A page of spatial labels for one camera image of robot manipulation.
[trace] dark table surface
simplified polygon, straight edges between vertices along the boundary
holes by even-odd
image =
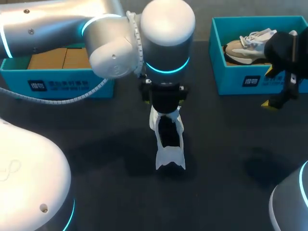
[[[260,108],[266,96],[218,96],[207,47],[194,43],[186,79],[184,174],[154,170],[150,107],[135,77],[117,81],[112,100],[49,106],[1,96],[4,119],[67,156],[79,231],[272,231],[271,191],[308,159],[308,96],[279,112]]]

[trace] white shoelace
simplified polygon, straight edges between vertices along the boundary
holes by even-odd
[[[258,37],[260,35],[256,35],[257,33],[259,33],[259,32],[252,32],[252,33],[249,34],[249,36],[245,36],[245,37],[240,36],[241,44],[244,47],[248,47],[251,44],[263,44],[264,41],[258,40]]]

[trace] robotic arm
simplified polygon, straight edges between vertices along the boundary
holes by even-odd
[[[181,0],[155,0],[141,15],[118,0],[51,0],[0,6],[0,58],[84,42],[92,69],[106,79],[141,72],[178,83],[189,60],[195,17]]]

